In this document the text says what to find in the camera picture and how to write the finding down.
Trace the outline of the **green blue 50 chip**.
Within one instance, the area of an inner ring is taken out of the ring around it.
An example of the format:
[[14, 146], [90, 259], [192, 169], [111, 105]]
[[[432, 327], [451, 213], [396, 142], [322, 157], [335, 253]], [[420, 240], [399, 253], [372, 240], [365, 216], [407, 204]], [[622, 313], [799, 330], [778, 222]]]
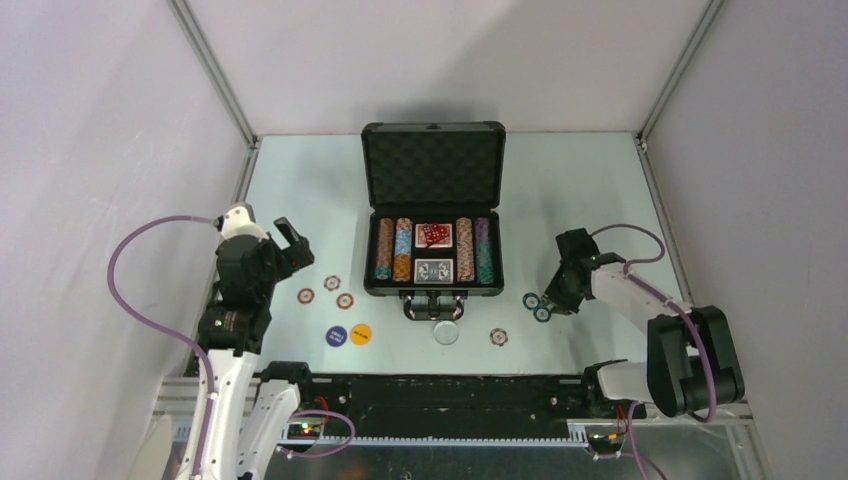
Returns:
[[537, 322], [546, 323], [551, 318], [551, 311], [544, 306], [539, 306], [533, 310], [533, 317]]
[[522, 304], [527, 310], [535, 311], [539, 308], [540, 303], [540, 297], [533, 292], [528, 292], [522, 297]]

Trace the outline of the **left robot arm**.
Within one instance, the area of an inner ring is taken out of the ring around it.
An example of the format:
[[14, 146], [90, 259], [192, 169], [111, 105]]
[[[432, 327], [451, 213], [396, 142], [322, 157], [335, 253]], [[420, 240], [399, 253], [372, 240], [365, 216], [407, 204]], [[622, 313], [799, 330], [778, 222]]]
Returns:
[[230, 207], [217, 220], [222, 236], [215, 251], [220, 296], [207, 304], [198, 325], [200, 390], [180, 479], [258, 477], [259, 460], [267, 460], [274, 449], [272, 427], [315, 406], [311, 384], [298, 378], [278, 380], [274, 396], [255, 412], [247, 434], [240, 433], [247, 390], [272, 320], [276, 285], [315, 260], [308, 239], [286, 218], [274, 225], [288, 247], [278, 246], [245, 203]]

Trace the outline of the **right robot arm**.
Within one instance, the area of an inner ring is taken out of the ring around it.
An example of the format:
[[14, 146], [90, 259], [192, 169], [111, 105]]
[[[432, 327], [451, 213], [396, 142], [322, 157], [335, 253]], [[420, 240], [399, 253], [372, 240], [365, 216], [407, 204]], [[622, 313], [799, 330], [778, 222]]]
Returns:
[[652, 404], [667, 417], [687, 415], [707, 423], [721, 405], [744, 399], [746, 385], [725, 313], [674, 298], [626, 259], [600, 250], [584, 228], [556, 238], [559, 266], [544, 290], [535, 316], [571, 315], [583, 303], [602, 302], [646, 337], [643, 361], [609, 360], [585, 368], [581, 392], [585, 411], [606, 418], [622, 401]]

